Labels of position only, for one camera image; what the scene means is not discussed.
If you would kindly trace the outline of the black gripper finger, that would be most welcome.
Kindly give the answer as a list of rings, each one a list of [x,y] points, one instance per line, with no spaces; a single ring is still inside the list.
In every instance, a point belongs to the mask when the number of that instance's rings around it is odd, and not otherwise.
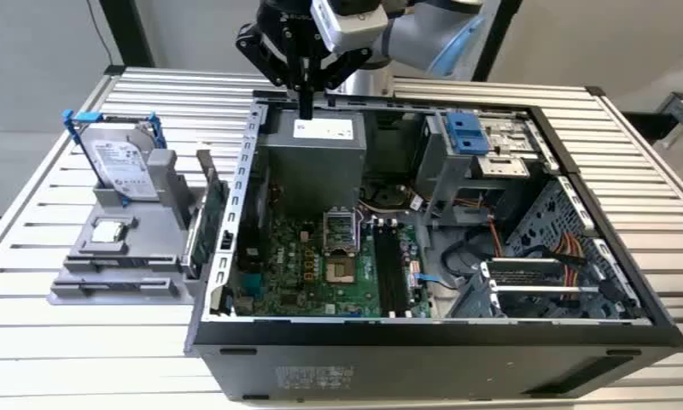
[[[240,27],[235,38],[235,46],[248,59],[266,79],[276,86],[283,85],[296,94],[298,118],[306,119],[306,82],[302,58],[296,52],[295,38],[288,26],[280,26],[280,51],[286,60],[282,61],[263,42],[263,32],[256,24]]]
[[[311,51],[303,80],[303,119],[312,119],[312,100],[316,92],[335,89],[371,57],[368,48],[343,52],[334,61],[320,67],[322,52]]]

